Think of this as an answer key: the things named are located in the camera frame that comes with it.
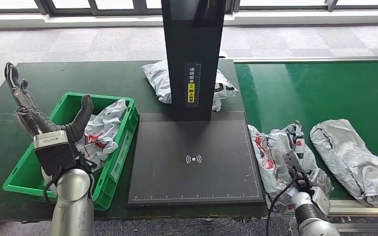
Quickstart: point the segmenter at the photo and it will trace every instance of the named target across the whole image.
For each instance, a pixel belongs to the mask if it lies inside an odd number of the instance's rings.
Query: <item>green work table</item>
[[[36,103],[50,113],[65,92],[132,97],[140,114],[160,113],[170,105],[160,103],[141,66],[153,61],[20,63],[21,78],[29,81]],[[298,120],[318,165],[327,170],[309,140],[318,122],[347,118],[378,155],[378,61],[235,61],[220,60],[220,71],[239,87],[241,94],[222,102],[222,111],[246,111],[249,124],[263,132],[284,128]],[[31,143],[15,115],[16,104],[7,84],[0,87],[0,220],[45,220],[51,214],[44,203],[5,192],[2,184]],[[116,193],[107,211],[95,219],[261,217],[267,206],[216,205],[169,208],[126,208],[127,189],[135,140],[128,153]],[[376,213],[364,208],[332,177],[333,214]]]
[[[154,61],[20,63],[20,78],[29,82],[36,104],[49,114],[66,92],[132,97],[140,114],[160,113],[170,105],[158,101],[141,66]],[[221,60],[220,71],[238,86],[232,60]],[[31,143],[16,118],[16,103],[8,85],[0,87],[0,220],[44,220],[51,214],[44,203],[29,201],[25,196],[5,192],[2,184]],[[222,111],[243,111],[241,95],[223,102]],[[96,220],[162,217],[242,217],[263,216],[264,204],[248,206],[188,206],[150,209],[126,208],[135,139],[130,148],[114,199],[107,211],[96,211]]]

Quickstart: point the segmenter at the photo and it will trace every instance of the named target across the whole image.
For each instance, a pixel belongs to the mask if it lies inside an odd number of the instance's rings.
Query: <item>cable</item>
[[[52,177],[52,179],[50,180],[50,182],[47,183],[47,185],[44,187],[43,189],[43,195],[44,195],[44,198],[46,200],[46,203],[47,203],[47,206],[51,212],[51,214],[53,214],[53,207],[51,206],[51,203],[50,203],[50,199],[48,199],[48,195],[47,195],[47,190],[50,188],[50,186],[56,182],[56,180],[59,179],[59,176],[60,176],[60,173],[62,172],[62,166],[59,166],[59,169],[57,171],[57,173]]]
[[[288,188],[290,188],[296,181],[296,178],[298,177],[298,172],[296,171],[296,168],[293,167],[293,170],[295,171],[294,172],[294,177],[292,179],[292,181],[286,186],[286,188],[284,188],[278,195],[276,195],[276,197],[273,199],[272,203],[270,204],[270,208],[269,208],[269,214],[267,214],[267,220],[266,220],[266,235],[269,236],[269,224],[270,224],[270,214],[272,213],[273,211],[273,207],[275,206],[275,203],[277,202],[277,200],[279,199],[279,197],[284,193],[286,192],[286,190]]]

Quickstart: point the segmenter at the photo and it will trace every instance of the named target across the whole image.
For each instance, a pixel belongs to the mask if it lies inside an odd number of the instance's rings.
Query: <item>black scale plate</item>
[[[128,204],[264,202],[244,112],[174,122],[141,114]]]

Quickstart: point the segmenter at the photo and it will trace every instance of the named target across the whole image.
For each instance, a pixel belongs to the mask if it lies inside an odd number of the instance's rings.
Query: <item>yellow label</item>
[[[195,84],[188,84],[188,103],[195,102]]]

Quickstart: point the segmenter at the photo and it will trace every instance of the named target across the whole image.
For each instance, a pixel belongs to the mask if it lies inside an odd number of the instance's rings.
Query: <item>plastic mailer bag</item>
[[[327,196],[330,195],[333,189],[331,180],[316,165],[315,156],[305,144],[304,133],[299,123],[290,124],[282,130],[271,130],[269,134],[261,133],[251,125],[249,125],[249,131],[268,207],[276,195],[292,181],[283,159],[283,154],[289,150],[296,153],[302,169],[310,174],[308,176],[310,185],[322,187],[324,193]],[[283,193],[275,203],[274,213],[279,213],[283,206],[290,205],[292,196],[297,192],[298,190],[293,185]]]
[[[141,67],[147,76],[150,85],[156,92],[158,100],[162,103],[172,103],[172,94],[170,92],[169,68],[167,60],[162,60],[154,64],[147,64]],[[230,83],[225,76],[217,70],[215,80],[214,101],[212,111],[221,110],[221,99],[235,96],[238,90]]]
[[[118,144],[114,139],[125,110],[125,99],[120,99],[103,109],[96,117],[92,116],[83,137],[76,143],[77,149],[85,158],[97,164],[93,172],[101,169],[108,155],[117,149]]]
[[[378,207],[378,157],[346,119],[327,120],[311,130],[321,158],[346,190],[359,202]]]

